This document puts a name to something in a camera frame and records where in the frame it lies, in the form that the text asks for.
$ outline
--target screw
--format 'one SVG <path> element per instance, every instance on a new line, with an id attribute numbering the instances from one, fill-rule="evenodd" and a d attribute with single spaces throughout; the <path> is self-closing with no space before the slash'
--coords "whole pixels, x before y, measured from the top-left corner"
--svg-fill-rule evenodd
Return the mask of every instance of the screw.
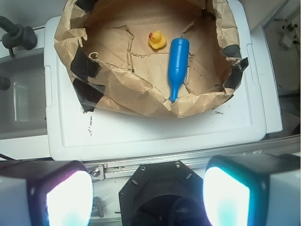
<path id="1" fill-rule="evenodd" d="M 94 168 L 90 174 L 93 176 L 93 177 L 98 177 L 100 175 L 100 170 L 99 168 Z"/>
<path id="2" fill-rule="evenodd" d="M 177 161 L 177 162 L 175 163 L 175 166 L 176 166 L 176 168 L 179 168 L 179 167 L 181 166 L 181 163 L 180 163 L 179 161 Z"/>

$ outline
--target blue plastic bottle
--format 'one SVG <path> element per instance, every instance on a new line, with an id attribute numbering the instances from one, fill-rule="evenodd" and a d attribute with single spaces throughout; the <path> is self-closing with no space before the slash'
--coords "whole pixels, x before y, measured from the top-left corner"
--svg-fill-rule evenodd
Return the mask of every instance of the blue plastic bottle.
<path id="1" fill-rule="evenodd" d="M 189 54 L 189 41 L 187 39 L 174 39 L 171 42 L 168 79 L 171 88 L 169 100 L 176 101 L 180 86 L 184 82 Z"/>

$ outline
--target light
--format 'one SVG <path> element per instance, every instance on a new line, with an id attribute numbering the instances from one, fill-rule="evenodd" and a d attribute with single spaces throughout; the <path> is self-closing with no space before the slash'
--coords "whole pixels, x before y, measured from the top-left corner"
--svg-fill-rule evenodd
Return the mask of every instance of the light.
<path id="1" fill-rule="evenodd" d="M 213 226 L 246 226 L 250 189 L 218 167 L 204 175 L 203 199 Z"/>
<path id="2" fill-rule="evenodd" d="M 84 226 L 91 218 L 93 184 L 86 171 L 77 171 L 46 195 L 50 226 Z"/>

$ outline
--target yellow rubber duck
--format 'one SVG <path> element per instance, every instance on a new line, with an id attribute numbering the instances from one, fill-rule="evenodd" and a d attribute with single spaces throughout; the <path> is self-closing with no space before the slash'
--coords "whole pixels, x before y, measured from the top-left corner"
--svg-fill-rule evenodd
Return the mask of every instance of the yellow rubber duck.
<path id="1" fill-rule="evenodd" d="M 156 31 L 149 34 L 149 45 L 153 49 L 159 49 L 166 45 L 166 38 L 163 36 L 161 31 Z"/>

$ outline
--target white container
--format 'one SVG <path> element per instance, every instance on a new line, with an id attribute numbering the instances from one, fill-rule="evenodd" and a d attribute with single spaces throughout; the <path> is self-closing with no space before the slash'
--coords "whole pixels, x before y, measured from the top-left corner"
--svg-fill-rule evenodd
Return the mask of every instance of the white container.
<path id="1" fill-rule="evenodd" d="M 154 119 L 95 109 L 84 113 L 66 68 L 54 49 L 59 17 L 45 27 L 47 129 L 55 160 L 108 160 L 166 155 L 256 142 L 266 121 L 252 41 L 243 7 L 229 0 L 242 57 L 248 57 L 240 87 L 218 108 L 183 119 Z"/>

